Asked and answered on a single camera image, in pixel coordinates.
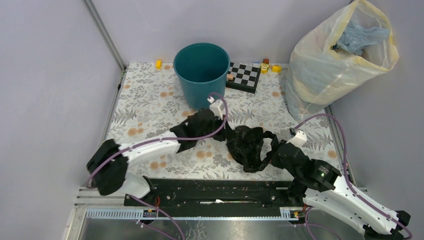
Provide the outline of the black trash bag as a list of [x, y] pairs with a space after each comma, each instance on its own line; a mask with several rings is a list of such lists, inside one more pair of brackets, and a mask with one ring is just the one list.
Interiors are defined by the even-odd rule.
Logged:
[[[246, 173], [263, 171], [272, 160], [272, 156], [279, 144], [277, 136], [271, 131], [264, 131], [262, 127], [250, 128], [245, 125], [237, 126], [234, 138], [226, 141], [226, 146], [232, 158], [243, 166]], [[261, 159], [264, 139], [271, 139], [271, 151]]]

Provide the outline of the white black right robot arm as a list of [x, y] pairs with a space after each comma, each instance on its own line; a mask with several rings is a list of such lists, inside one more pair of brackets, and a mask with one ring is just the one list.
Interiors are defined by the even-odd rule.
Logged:
[[379, 204], [334, 166], [319, 159], [309, 159], [291, 142], [281, 141], [268, 154], [270, 164], [287, 170], [293, 181], [284, 199], [293, 205], [302, 203], [317, 208], [351, 226], [366, 240], [402, 240], [401, 230], [411, 216], [403, 210], [391, 210]]

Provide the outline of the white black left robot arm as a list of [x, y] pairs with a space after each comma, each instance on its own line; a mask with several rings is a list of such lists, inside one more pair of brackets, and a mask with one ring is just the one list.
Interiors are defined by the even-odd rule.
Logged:
[[152, 204], [155, 192], [146, 177], [131, 173], [130, 168], [164, 155], [178, 154], [196, 146], [200, 140], [225, 140], [229, 129], [225, 113], [202, 108], [182, 123], [149, 139], [117, 143], [108, 139], [88, 161], [89, 178], [101, 196], [123, 193], [136, 197], [144, 206]]

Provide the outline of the teal plastic trash bin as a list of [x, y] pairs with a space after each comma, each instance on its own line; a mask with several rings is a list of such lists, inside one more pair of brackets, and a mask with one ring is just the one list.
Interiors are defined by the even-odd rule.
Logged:
[[210, 93], [225, 95], [230, 57], [222, 47], [207, 42], [190, 44], [176, 54], [173, 67], [192, 109], [208, 108]]

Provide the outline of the black white checkerboard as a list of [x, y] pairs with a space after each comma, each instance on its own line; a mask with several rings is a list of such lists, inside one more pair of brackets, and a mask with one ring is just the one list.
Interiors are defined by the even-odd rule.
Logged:
[[226, 81], [227, 88], [254, 94], [261, 70], [257, 66], [231, 62], [227, 74], [233, 77]]

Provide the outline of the yellow owl toy block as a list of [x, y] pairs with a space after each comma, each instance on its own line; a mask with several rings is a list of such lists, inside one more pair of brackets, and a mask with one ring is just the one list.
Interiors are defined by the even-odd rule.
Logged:
[[260, 72], [262, 74], [266, 74], [268, 72], [268, 70], [269, 70], [269, 64], [262, 62], [261, 65], [260, 65]]

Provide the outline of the yellow block near bag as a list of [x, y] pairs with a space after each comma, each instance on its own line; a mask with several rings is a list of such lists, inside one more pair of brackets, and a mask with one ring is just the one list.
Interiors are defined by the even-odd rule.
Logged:
[[279, 66], [279, 65], [273, 65], [271, 67], [271, 71], [274, 72], [274, 73], [280, 73], [282, 71], [282, 67]]

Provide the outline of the large translucent plastic bag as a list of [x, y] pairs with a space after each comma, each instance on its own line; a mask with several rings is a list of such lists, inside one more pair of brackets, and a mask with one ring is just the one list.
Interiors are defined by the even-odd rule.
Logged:
[[[389, 29], [382, 43], [364, 48], [362, 55], [332, 50], [349, 22], [368, 29]], [[387, 16], [366, 0], [355, 0], [307, 33], [294, 47], [286, 75], [286, 103], [302, 121], [364, 82], [391, 71], [399, 59]]]

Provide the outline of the yellow block far left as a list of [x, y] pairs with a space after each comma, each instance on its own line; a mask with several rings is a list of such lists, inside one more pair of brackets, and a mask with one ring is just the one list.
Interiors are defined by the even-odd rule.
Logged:
[[157, 70], [161, 70], [162, 69], [162, 61], [160, 59], [156, 61], [155, 68]]

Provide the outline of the blue crumpled plastic sheet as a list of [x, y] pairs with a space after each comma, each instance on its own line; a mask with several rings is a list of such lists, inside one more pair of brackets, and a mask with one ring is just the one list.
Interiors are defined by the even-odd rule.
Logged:
[[377, 45], [389, 37], [389, 29], [380, 27], [364, 28], [359, 24], [349, 22], [342, 35], [332, 46], [332, 50], [343, 50], [350, 54], [360, 56], [363, 49]]

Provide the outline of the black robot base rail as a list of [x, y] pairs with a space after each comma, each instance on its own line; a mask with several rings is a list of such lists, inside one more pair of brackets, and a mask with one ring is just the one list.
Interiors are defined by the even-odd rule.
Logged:
[[288, 198], [288, 181], [152, 178], [150, 182], [153, 190], [142, 200], [166, 213], [258, 213], [260, 209], [304, 208], [301, 199]]

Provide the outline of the aluminium frame post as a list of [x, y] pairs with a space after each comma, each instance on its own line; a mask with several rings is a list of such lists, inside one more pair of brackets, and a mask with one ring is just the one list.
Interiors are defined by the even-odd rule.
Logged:
[[118, 51], [118, 48], [116, 47], [111, 35], [109, 34], [94, 2], [92, 0], [82, 0], [82, 3], [85, 5], [88, 14], [92, 18], [94, 25], [99, 31], [100, 36], [102, 37], [117, 66], [121, 71], [125, 71], [127, 69], [127, 65], [125, 64], [121, 54]]

